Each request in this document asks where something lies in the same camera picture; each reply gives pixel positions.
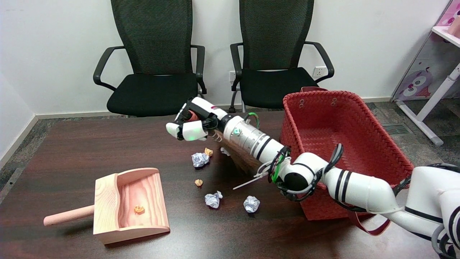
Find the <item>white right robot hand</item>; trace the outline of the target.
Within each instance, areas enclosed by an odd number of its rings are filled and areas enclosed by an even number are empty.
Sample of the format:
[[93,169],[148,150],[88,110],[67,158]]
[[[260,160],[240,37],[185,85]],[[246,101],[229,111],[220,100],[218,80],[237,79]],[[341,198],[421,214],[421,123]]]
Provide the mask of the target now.
[[206,140],[213,130],[223,130],[230,115],[201,97],[189,98],[166,131],[177,140]]

